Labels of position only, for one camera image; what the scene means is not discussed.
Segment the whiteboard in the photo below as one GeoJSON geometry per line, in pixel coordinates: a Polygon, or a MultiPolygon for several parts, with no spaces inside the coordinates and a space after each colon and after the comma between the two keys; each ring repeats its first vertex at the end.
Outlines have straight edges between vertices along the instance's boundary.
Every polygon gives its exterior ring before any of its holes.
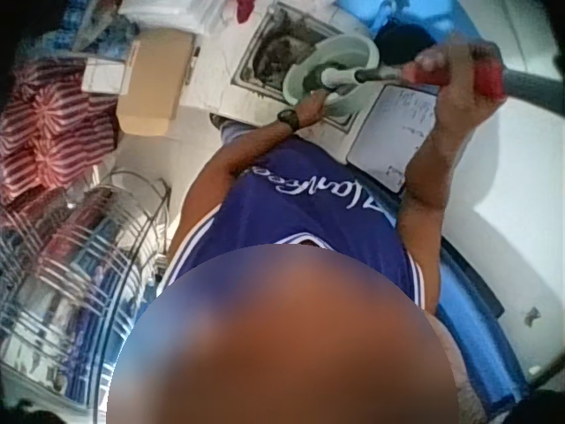
{"type": "Polygon", "coordinates": [[[385,86],[347,155],[347,162],[399,193],[404,172],[435,123],[436,96],[385,86]]]}

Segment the tiled floor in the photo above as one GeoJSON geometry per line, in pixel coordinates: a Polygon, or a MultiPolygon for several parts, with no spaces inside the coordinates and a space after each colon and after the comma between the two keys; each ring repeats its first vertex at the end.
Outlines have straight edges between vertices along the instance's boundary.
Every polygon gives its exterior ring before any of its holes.
{"type": "Polygon", "coordinates": [[[146,178],[163,178],[172,187],[169,238],[178,226],[183,198],[204,164],[221,146],[220,133],[201,110],[180,108],[167,137],[125,135],[117,166],[146,178]]]}

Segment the blue jersey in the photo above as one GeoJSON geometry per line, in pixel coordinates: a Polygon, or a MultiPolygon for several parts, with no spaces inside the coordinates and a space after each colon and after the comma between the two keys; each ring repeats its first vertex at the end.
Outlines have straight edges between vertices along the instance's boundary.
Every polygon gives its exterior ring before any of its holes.
{"type": "Polygon", "coordinates": [[[216,256],[309,240],[379,271],[423,307],[423,281],[380,205],[321,148],[292,137],[241,175],[185,238],[167,284],[216,256]]]}

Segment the red plunger handle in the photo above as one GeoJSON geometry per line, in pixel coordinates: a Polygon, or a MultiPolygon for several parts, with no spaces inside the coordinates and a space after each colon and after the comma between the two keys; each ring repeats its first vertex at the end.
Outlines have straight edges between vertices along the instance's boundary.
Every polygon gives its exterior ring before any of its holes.
{"type": "MultiPolygon", "coordinates": [[[[475,61],[475,92],[489,97],[493,100],[501,100],[506,97],[502,85],[502,63],[496,59],[482,59],[475,61]]],[[[415,62],[405,64],[403,67],[403,78],[413,84],[431,84],[435,86],[447,86],[451,81],[449,69],[443,68],[433,72],[424,71],[415,62]]]]}

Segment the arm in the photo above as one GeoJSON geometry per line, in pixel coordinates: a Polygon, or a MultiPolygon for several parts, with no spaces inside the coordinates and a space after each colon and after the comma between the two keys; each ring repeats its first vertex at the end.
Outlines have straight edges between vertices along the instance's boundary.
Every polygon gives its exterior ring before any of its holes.
{"type": "MultiPolygon", "coordinates": [[[[296,107],[301,128],[313,125],[323,118],[323,105],[327,95],[325,91],[313,93],[296,107]]],[[[221,147],[212,156],[185,197],[180,223],[169,248],[171,260],[191,229],[223,202],[237,177],[291,135],[289,125],[276,121],[242,135],[229,145],[221,147]]]]}
{"type": "Polygon", "coordinates": [[[422,269],[424,309],[433,314],[441,289],[441,227],[456,158],[468,135],[489,118],[501,102],[475,95],[468,46],[451,44],[443,51],[433,49],[425,52],[423,57],[420,60],[425,60],[428,71],[448,63],[451,83],[438,96],[435,127],[406,168],[405,193],[397,230],[406,249],[422,269]]]}

